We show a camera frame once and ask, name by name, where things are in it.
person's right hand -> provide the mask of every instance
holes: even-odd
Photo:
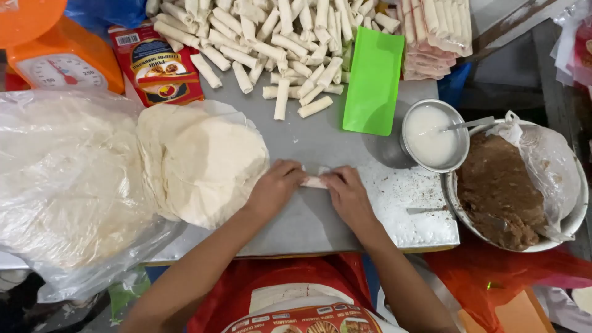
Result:
[[[333,207],[354,233],[378,222],[357,169],[340,166],[319,177],[329,188]]]

metal bowl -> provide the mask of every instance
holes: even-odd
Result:
[[[502,123],[504,121],[505,120],[503,120],[503,119],[497,119],[496,123]],[[518,123],[524,124],[524,125],[536,125],[535,123],[531,123],[529,121],[524,121],[524,120],[521,120]],[[469,135],[473,136],[477,133],[484,132],[494,126],[495,125],[477,126],[469,131]],[[580,228],[580,226],[582,225],[582,222],[584,221],[584,216],[586,214],[586,209],[588,207],[588,183],[586,181],[584,169],[582,168],[580,161],[577,158],[575,158],[575,161],[576,161],[575,165],[578,169],[578,174],[580,175],[580,181],[581,181],[580,194],[578,195],[578,200],[575,204],[574,209],[571,210],[571,212],[569,213],[568,216],[566,216],[564,219],[561,220],[561,232],[565,233],[566,235],[570,235],[570,236],[575,234],[575,232],[578,230],[578,228]],[[545,251],[545,250],[554,248],[554,247],[558,246],[559,244],[561,244],[561,243],[554,242],[554,241],[547,239],[547,238],[541,238],[541,240],[538,244],[532,245],[532,246],[526,248],[524,251],[516,251],[516,250],[512,250],[512,249],[507,249],[507,248],[503,248],[503,247],[495,244],[494,242],[492,242],[488,238],[484,237],[473,226],[473,222],[471,221],[469,216],[465,213],[465,210],[462,208],[461,202],[458,200],[458,196],[456,195],[456,172],[451,171],[451,172],[445,174],[444,178],[445,178],[444,180],[445,180],[445,184],[446,184],[445,196],[448,198],[448,200],[452,206],[451,207],[452,211],[458,216],[458,218],[461,220],[461,222],[470,231],[472,231],[472,233],[474,233],[475,235],[477,235],[477,237],[483,239],[484,241],[488,242],[489,244],[496,246],[500,249],[505,249],[505,250],[513,251],[513,252],[539,252],[539,251]]]
[[[401,149],[405,154],[407,154],[415,162],[417,162],[417,164],[421,165],[423,168],[426,168],[430,171],[446,173],[458,169],[458,167],[461,166],[461,164],[465,161],[466,156],[469,154],[469,131],[466,128],[453,130],[458,139],[458,149],[456,150],[454,156],[450,161],[448,161],[446,164],[439,165],[438,167],[425,165],[424,163],[422,163],[422,161],[416,158],[416,156],[413,154],[413,151],[411,151],[411,149],[409,148],[406,133],[407,117],[417,108],[427,105],[434,106],[444,111],[448,115],[448,117],[450,117],[453,124],[460,124],[464,122],[461,115],[452,106],[450,106],[450,104],[443,102],[441,100],[421,100],[413,104],[407,111],[407,114],[405,114],[405,117],[403,118],[403,128],[401,128],[401,137],[399,140],[401,144]]]

hand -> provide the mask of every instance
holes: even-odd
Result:
[[[357,169],[340,166],[319,177],[329,188],[333,207],[354,233],[378,222]]]
[[[269,222],[281,212],[306,178],[299,162],[277,159],[255,184],[244,209]]]

green plastic scraper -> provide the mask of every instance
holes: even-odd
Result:
[[[401,75],[405,38],[358,27],[343,129],[388,136]]]

orange plastic bag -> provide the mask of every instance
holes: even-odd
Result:
[[[537,281],[560,275],[585,278],[592,283],[592,263],[561,250],[505,251],[467,230],[461,239],[460,246],[425,253],[424,259],[462,308],[488,333],[504,332],[495,307],[507,304]]]

